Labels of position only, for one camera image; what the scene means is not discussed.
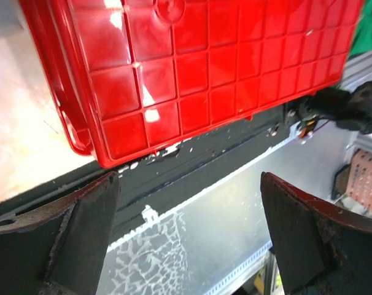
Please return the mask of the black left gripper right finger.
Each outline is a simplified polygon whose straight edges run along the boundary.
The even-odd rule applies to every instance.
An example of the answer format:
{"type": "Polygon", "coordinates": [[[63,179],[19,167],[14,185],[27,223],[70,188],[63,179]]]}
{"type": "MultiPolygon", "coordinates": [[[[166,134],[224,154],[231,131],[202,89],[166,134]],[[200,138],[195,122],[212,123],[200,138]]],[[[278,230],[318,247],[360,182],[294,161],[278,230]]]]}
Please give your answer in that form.
{"type": "Polygon", "coordinates": [[[263,172],[260,190],[286,294],[372,294],[372,219],[263,172]]]}

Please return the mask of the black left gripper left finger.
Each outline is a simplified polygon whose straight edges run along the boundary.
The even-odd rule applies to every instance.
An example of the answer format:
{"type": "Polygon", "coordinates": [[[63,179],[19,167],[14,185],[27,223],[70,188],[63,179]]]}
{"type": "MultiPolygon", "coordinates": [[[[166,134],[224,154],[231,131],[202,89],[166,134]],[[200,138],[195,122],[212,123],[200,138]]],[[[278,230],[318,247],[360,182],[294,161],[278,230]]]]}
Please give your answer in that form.
{"type": "Polygon", "coordinates": [[[112,171],[0,221],[0,294],[95,294],[119,194],[112,171]]]}

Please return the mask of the red plastic crate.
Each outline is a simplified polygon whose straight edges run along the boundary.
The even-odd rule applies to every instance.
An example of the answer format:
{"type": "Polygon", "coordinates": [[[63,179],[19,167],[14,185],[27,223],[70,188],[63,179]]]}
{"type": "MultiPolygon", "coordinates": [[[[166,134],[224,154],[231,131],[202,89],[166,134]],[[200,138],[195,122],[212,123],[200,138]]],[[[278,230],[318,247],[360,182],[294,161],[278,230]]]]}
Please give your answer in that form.
{"type": "Polygon", "coordinates": [[[21,1],[71,149],[112,168],[339,82],[363,1],[21,1]]]}

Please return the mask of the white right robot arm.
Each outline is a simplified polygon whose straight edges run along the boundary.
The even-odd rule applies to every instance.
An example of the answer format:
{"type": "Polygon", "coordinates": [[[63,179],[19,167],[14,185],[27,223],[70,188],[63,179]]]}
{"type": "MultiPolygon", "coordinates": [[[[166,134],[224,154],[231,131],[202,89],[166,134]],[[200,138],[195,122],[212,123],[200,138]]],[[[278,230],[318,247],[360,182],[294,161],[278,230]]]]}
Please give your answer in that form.
{"type": "Polygon", "coordinates": [[[338,88],[325,88],[308,96],[299,105],[298,128],[305,137],[320,120],[329,120],[340,129],[372,133],[372,81],[358,86],[353,92],[338,88]]]}

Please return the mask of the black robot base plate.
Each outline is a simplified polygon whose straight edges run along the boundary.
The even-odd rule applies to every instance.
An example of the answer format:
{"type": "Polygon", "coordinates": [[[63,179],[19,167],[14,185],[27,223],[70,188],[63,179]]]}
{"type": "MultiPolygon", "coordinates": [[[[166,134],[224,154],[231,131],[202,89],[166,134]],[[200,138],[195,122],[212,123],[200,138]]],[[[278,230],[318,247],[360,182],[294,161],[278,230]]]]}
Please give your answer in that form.
{"type": "MultiPolygon", "coordinates": [[[[162,214],[285,140],[299,119],[295,103],[263,111],[190,138],[175,150],[118,167],[120,197],[112,228],[116,241],[143,224],[146,205],[162,214]]],[[[0,203],[0,226],[106,174],[96,161],[69,171],[0,203]]]]}

